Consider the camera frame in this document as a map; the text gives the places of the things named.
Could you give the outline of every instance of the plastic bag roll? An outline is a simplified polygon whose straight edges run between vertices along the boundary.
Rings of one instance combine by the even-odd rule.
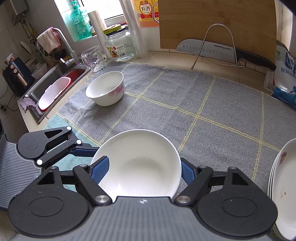
[[[92,11],[89,13],[89,18],[91,20],[91,23],[96,31],[96,35],[99,39],[99,42],[102,47],[102,51],[105,53],[107,58],[112,58],[110,51],[106,48],[105,41],[107,39],[107,36],[103,33],[103,30],[107,28],[106,23],[104,19],[101,19],[99,12]]]
[[[123,10],[124,17],[126,19],[126,23],[128,25],[128,29],[131,33],[131,37],[133,38],[133,45],[135,47],[137,56],[139,58],[146,57],[148,55],[148,51],[142,35],[142,28],[138,15],[135,11],[133,0],[119,1]]]

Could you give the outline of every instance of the cutting board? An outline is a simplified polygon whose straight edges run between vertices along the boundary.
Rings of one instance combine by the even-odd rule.
[[[176,49],[185,39],[203,40],[214,23],[226,25],[235,47],[274,63],[276,10],[274,0],[158,0],[160,46]],[[206,41],[233,46],[230,33],[214,26]]]

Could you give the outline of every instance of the countertop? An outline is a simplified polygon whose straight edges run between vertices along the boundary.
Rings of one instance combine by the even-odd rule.
[[[161,65],[172,68],[179,69],[190,69],[194,63],[196,56],[183,53],[175,52],[155,52],[149,51],[149,54],[145,58],[136,58],[131,62],[135,63],[148,63],[153,65]],[[221,78],[226,78],[228,80],[237,81],[236,67],[222,66],[208,62],[202,58],[199,58],[196,62],[194,70],[202,71],[211,75],[215,75]],[[24,122],[28,128],[29,132],[43,130],[48,123],[49,119],[53,117],[59,110],[59,108],[73,95],[82,85],[88,82],[92,78],[92,71],[90,71],[82,80],[80,80],[75,86],[73,86],[67,94],[56,104],[56,106],[50,111],[50,113],[42,120],[40,124],[37,124],[34,117],[29,111],[25,112],[20,106],[22,98],[19,98],[17,104],[20,108],[20,112],[24,119]],[[266,69],[247,64],[246,68],[239,68],[239,79],[240,83],[254,89],[263,91],[270,94],[267,90],[263,88],[263,82],[266,75]]]

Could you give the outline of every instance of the towel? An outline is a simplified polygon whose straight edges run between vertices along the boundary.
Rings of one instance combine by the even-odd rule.
[[[39,44],[45,49],[47,53],[51,53],[54,49],[61,46],[58,34],[53,32],[53,27],[50,27],[37,37]]]
[[[28,111],[29,106],[36,107],[36,104],[30,98],[24,98],[20,103],[21,107],[24,109],[25,112]]]

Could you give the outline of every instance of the pink flower pattern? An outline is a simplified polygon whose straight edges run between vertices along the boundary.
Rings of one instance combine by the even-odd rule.
[[[124,85],[123,84],[118,86],[115,90],[112,90],[108,95],[109,96],[114,96],[114,95],[118,95],[118,94],[120,94],[122,92],[124,92]]]

